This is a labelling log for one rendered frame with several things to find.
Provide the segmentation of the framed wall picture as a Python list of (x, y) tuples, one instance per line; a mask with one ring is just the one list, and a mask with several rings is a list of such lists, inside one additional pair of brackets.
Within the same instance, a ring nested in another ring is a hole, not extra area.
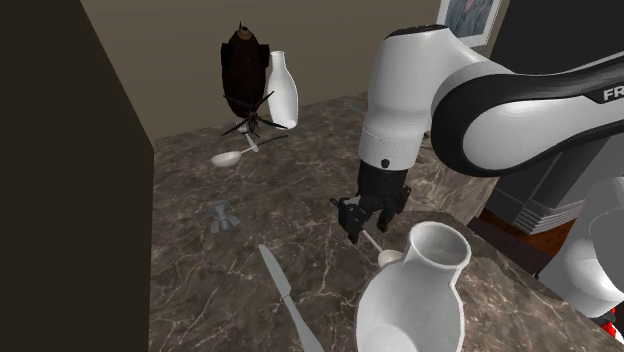
[(487, 44), (502, 0), (441, 0), (437, 24), (469, 47)]

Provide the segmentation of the grey appliance with vent grille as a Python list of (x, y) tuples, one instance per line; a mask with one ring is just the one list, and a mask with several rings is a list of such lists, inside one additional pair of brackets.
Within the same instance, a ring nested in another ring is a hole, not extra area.
[(575, 219), (588, 190), (624, 175), (624, 133), (573, 147), (499, 178), (485, 209), (533, 235)]

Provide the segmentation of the dark brown vase on stand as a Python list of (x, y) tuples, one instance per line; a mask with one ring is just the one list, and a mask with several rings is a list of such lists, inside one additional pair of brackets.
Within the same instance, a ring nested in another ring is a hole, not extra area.
[(259, 107), (273, 95), (273, 91), (265, 95), (269, 45), (260, 44), (251, 30), (239, 22), (238, 29), (228, 42), (221, 44), (220, 55), (224, 98), (240, 119), (240, 122), (223, 135), (246, 126), (242, 134), (258, 136), (255, 130), (260, 122), (285, 129), (285, 126), (258, 115)]

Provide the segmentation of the white fork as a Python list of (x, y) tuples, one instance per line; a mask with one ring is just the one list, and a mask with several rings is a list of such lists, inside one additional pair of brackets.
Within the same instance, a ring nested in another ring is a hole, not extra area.
[(248, 141), (248, 143), (249, 143), (249, 146), (250, 146), (251, 150), (252, 150), (253, 152), (257, 153), (257, 152), (259, 151), (259, 148), (258, 148), (258, 146), (256, 145), (256, 143), (253, 141), (253, 139), (251, 138), (251, 136), (249, 135), (249, 131), (248, 131), (248, 126), (247, 126), (247, 124), (246, 124), (243, 120), (240, 120), (240, 121), (238, 122), (238, 124), (239, 124), (238, 131), (240, 132), (240, 134), (241, 134), (241, 135), (243, 135), (243, 136), (245, 136), (245, 137), (246, 137), (246, 139), (247, 139), (247, 141)]

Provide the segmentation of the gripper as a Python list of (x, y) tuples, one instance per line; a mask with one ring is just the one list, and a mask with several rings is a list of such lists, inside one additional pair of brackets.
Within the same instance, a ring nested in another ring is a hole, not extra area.
[(352, 244), (357, 244), (364, 224), (374, 212), (382, 210), (377, 228), (386, 233), (396, 214), (401, 213), (409, 198), (411, 188), (405, 185), (408, 170), (379, 169), (363, 160), (358, 171), (357, 196), (330, 198), (338, 209), (338, 223)]

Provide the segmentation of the grey table knife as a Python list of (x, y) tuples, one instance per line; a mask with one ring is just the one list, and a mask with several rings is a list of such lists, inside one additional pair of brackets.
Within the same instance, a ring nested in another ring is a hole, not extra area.
[(279, 291), (281, 299), (293, 320), (304, 352), (325, 352), (320, 341), (311, 331), (298, 311), (296, 304), (291, 297), (291, 285), (277, 259), (264, 244), (259, 244), (258, 249), (266, 268), (268, 269)]

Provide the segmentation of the grey hourglass-shaped cup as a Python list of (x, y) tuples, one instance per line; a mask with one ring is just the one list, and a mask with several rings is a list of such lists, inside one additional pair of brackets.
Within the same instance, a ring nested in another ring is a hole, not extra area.
[(212, 234), (227, 232), (240, 224), (240, 220), (236, 216), (229, 215), (226, 212), (229, 206), (230, 203), (227, 200), (218, 200), (209, 205), (209, 210), (216, 216), (216, 219), (210, 226)]

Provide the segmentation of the small white spoon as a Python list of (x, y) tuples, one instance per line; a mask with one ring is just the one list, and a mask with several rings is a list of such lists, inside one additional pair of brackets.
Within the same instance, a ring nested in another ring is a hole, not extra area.
[(361, 233), (369, 240), (369, 242), (379, 252), (378, 257), (377, 257), (377, 262), (380, 267), (383, 267), (384, 265), (389, 264), (391, 262), (397, 261), (403, 257), (402, 252), (391, 250), (391, 249), (383, 249), (365, 229), (362, 229)]

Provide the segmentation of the white bottle vase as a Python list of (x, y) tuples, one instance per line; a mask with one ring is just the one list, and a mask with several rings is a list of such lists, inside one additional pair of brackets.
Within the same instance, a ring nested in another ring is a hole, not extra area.
[(271, 74), (267, 83), (268, 106), (274, 123), (286, 129), (298, 124), (298, 92), (294, 79), (286, 66), (283, 51), (271, 52)]

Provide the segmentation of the large white vase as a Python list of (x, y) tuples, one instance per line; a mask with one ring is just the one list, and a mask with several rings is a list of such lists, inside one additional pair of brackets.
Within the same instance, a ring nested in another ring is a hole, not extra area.
[(414, 225), (403, 257), (367, 283), (357, 306), (357, 352), (461, 352), (463, 303), (455, 288), (471, 248), (454, 228)]

